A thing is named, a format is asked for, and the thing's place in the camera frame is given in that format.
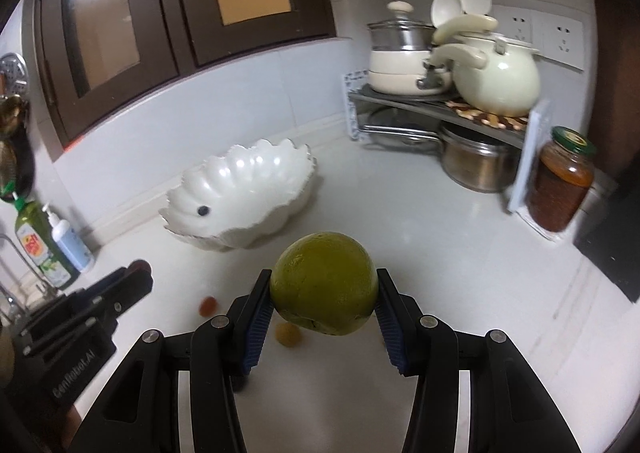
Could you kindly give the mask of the small yellow-brown fruit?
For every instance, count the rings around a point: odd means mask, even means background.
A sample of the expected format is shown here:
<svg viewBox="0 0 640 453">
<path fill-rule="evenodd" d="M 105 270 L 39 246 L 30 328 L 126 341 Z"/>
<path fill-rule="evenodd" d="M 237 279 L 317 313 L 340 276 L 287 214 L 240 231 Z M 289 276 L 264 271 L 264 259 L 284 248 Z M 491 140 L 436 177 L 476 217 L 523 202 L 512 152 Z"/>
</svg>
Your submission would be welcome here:
<svg viewBox="0 0 640 453">
<path fill-rule="evenodd" d="M 295 348 L 303 341 L 302 331 L 292 323 L 279 323 L 274 331 L 277 342 L 285 348 Z"/>
</svg>

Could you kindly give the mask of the green round fruit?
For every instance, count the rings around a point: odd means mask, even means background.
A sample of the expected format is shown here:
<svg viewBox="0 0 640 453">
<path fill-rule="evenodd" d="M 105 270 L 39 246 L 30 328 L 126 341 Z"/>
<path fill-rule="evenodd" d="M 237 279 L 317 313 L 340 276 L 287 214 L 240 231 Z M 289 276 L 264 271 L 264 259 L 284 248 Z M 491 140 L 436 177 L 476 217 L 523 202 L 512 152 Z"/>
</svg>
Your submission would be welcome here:
<svg viewBox="0 0 640 453">
<path fill-rule="evenodd" d="M 378 274 L 356 239 L 335 232 L 309 234 L 280 254 L 271 272 L 270 296 L 285 321 L 345 336 L 370 319 Z"/>
</svg>

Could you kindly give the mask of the white blue pump bottle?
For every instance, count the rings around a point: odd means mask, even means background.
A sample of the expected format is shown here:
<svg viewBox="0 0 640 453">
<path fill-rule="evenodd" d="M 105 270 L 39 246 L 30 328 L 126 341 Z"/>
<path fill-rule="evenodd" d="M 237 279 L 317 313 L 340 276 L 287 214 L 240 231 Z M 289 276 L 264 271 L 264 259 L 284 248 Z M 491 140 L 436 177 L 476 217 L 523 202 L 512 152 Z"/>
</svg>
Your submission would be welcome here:
<svg viewBox="0 0 640 453">
<path fill-rule="evenodd" d="M 80 272 L 88 272 L 94 265 L 93 253 L 66 219 L 61 218 L 49 204 L 42 206 L 51 227 L 51 237 L 64 256 Z"/>
</svg>

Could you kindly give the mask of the green dish soap bottle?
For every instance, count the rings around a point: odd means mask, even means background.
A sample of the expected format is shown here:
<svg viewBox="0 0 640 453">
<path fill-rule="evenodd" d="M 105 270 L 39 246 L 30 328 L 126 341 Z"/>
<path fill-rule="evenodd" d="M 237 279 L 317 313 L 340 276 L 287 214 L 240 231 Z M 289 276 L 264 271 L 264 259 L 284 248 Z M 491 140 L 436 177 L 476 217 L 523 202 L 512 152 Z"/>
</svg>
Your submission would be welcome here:
<svg viewBox="0 0 640 453">
<path fill-rule="evenodd" d="M 39 202 L 14 193 L 13 206 L 17 211 L 14 232 L 32 263 L 54 287 L 73 284 L 79 272 L 52 239 L 51 225 Z"/>
</svg>

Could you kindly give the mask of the white scalloped ceramic bowl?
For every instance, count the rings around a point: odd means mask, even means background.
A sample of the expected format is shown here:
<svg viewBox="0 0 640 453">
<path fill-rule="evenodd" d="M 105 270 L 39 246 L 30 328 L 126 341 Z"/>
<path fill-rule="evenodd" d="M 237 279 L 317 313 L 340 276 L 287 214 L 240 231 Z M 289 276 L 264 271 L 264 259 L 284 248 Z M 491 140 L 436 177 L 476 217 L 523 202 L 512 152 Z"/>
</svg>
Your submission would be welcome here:
<svg viewBox="0 0 640 453">
<path fill-rule="evenodd" d="M 246 248 L 280 231 L 314 191 L 317 161 L 308 145 L 265 139 L 235 145 L 186 170 L 158 213 L 164 229 L 196 248 Z M 201 217 L 198 207 L 208 206 Z"/>
</svg>

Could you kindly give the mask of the stainless steel pot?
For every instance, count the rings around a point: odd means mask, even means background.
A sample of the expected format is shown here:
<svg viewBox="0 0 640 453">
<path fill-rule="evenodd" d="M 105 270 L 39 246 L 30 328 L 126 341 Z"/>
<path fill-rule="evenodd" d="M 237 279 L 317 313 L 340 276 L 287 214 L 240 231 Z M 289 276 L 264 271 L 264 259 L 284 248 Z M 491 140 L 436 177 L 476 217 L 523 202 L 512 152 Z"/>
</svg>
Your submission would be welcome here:
<svg viewBox="0 0 640 453">
<path fill-rule="evenodd" d="M 483 133 L 442 122 L 442 169 L 451 180 L 480 193 L 499 193 L 514 182 L 520 151 Z"/>
</svg>

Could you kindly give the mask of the black box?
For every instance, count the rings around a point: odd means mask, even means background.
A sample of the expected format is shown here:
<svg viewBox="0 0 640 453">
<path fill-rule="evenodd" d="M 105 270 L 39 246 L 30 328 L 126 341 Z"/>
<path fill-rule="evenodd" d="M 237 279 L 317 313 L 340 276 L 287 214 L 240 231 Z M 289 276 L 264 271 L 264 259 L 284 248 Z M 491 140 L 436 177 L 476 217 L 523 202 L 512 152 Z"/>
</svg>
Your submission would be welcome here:
<svg viewBox="0 0 640 453">
<path fill-rule="evenodd" d="M 632 303 L 639 301 L 639 184 L 594 206 L 574 245 Z"/>
</svg>

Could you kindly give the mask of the steel pot lid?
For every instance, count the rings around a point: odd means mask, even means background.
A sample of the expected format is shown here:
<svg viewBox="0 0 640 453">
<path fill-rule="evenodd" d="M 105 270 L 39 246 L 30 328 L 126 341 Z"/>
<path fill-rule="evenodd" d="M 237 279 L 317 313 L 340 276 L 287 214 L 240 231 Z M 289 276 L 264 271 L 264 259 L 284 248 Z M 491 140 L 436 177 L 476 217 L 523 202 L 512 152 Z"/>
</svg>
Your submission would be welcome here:
<svg viewBox="0 0 640 453">
<path fill-rule="evenodd" d="M 359 130 L 373 144 L 389 150 L 438 153 L 442 149 L 437 119 L 390 106 L 359 117 Z"/>
</svg>

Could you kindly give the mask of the glass jar of chili sauce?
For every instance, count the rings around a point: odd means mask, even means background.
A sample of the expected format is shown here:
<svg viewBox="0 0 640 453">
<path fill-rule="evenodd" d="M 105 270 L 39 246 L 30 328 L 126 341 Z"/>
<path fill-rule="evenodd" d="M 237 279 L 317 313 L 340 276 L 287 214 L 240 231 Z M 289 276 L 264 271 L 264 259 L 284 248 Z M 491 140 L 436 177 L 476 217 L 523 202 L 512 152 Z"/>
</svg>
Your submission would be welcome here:
<svg viewBox="0 0 640 453">
<path fill-rule="evenodd" d="M 596 153 L 596 147 L 574 129 L 551 129 L 526 198 L 529 216 L 544 231 L 560 233 L 568 227 L 594 180 Z"/>
</svg>

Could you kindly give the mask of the white corner shelf rack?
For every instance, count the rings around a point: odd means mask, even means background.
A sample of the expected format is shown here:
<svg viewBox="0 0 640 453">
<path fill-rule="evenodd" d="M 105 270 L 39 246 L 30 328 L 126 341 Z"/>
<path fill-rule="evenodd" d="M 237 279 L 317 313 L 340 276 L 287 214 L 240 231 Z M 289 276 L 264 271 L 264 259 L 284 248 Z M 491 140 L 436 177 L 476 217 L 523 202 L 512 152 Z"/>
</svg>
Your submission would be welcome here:
<svg viewBox="0 0 640 453">
<path fill-rule="evenodd" d="M 360 132 L 359 117 L 382 106 L 390 106 L 437 119 L 439 124 L 457 124 L 517 148 L 520 151 L 520 160 L 515 180 L 506 191 L 499 193 L 506 194 L 506 210 L 509 212 L 518 211 L 524 206 L 538 150 L 548 141 L 551 108 L 549 101 L 539 101 L 525 117 L 500 117 L 491 120 L 488 114 L 463 104 L 461 98 L 452 92 L 417 98 L 376 92 L 368 85 L 368 73 L 364 70 L 345 74 L 343 84 L 347 128 L 349 136 L 356 141 L 371 141 L 367 135 Z"/>
</svg>

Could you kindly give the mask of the cream ceramic kettle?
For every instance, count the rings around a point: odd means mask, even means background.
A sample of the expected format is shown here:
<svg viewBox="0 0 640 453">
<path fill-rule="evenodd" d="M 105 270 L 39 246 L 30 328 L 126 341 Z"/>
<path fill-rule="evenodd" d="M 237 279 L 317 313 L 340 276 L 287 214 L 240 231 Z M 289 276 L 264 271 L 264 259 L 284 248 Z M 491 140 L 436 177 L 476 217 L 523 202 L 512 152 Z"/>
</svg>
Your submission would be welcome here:
<svg viewBox="0 0 640 453">
<path fill-rule="evenodd" d="M 538 50 L 501 35 L 498 20 L 464 14 L 436 27 L 428 64 L 449 65 L 454 87 L 466 103 L 488 114 L 521 117 L 536 105 Z"/>
</svg>

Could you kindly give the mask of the cream pot with glass lid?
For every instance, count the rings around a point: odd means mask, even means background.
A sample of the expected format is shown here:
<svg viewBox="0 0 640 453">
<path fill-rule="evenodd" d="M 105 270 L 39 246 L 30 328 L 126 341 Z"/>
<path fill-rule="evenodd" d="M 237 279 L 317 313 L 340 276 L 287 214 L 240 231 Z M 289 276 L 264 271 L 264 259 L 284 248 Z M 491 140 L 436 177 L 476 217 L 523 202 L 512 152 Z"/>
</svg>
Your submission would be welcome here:
<svg viewBox="0 0 640 453">
<path fill-rule="evenodd" d="M 413 98 L 448 92 L 449 68 L 430 63 L 435 27 L 413 18 L 408 2 L 388 2 L 387 9 L 392 17 L 368 25 L 369 86 L 376 92 Z"/>
</svg>

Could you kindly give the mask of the white wall socket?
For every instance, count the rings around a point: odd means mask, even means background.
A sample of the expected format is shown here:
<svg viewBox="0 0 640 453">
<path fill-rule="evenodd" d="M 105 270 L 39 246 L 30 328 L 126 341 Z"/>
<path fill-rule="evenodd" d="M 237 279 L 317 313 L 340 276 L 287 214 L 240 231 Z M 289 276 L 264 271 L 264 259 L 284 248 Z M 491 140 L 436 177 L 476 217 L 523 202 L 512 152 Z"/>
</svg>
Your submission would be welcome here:
<svg viewBox="0 0 640 453">
<path fill-rule="evenodd" d="M 500 34 L 531 44 L 546 60 L 579 72 L 585 69 L 584 26 L 579 20 L 498 4 L 491 13 Z"/>
</svg>

